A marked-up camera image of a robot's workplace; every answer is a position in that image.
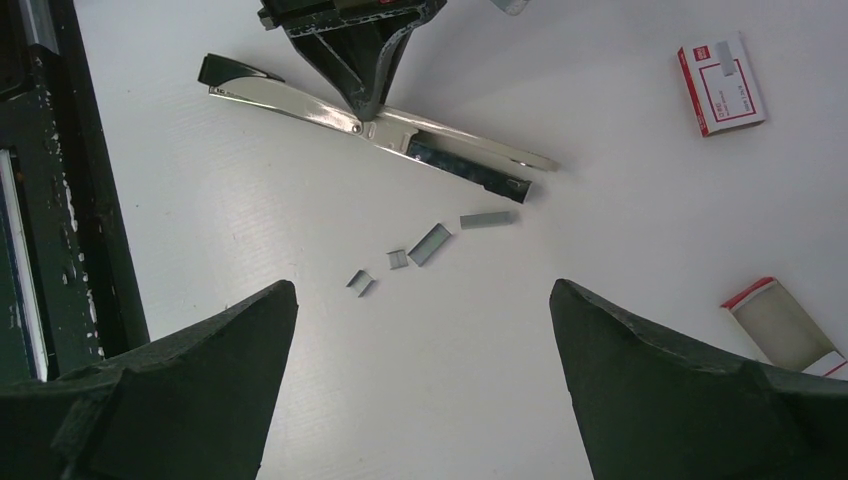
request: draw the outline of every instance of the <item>white surface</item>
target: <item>white surface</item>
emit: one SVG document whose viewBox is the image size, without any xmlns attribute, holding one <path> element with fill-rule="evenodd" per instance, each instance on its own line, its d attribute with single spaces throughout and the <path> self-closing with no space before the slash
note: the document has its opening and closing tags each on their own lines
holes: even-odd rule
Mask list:
<svg viewBox="0 0 848 480">
<path fill-rule="evenodd" d="M 279 278 L 297 332 L 262 479 L 590 478 L 550 325 L 558 277 L 751 354 L 719 305 L 764 275 L 848 349 L 848 3 L 454 0 L 393 106 L 559 159 L 508 200 L 365 142 L 205 95 L 207 52 L 332 88 L 259 2 L 78 0 L 154 338 Z M 701 139 L 675 54 L 745 34 L 770 120 Z M 436 222 L 456 238 L 389 272 Z M 357 299 L 345 283 L 379 283 Z"/>
</svg>

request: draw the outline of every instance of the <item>black metal frame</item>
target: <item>black metal frame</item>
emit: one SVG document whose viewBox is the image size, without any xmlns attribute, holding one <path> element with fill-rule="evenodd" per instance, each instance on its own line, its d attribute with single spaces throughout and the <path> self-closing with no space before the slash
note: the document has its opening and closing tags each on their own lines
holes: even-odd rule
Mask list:
<svg viewBox="0 0 848 480">
<path fill-rule="evenodd" d="M 14 156 L 55 378 L 149 336 L 73 1 L 49 2 L 59 54 L 27 45 L 18 0 L 0 0 L 0 9 L 9 27 L 0 31 L 0 149 Z M 3 260 L 14 266 L 13 258 L 7 248 Z M 0 268 L 0 295 L 20 294 L 14 277 Z M 6 357 L 0 381 L 20 379 Z"/>
</svg>

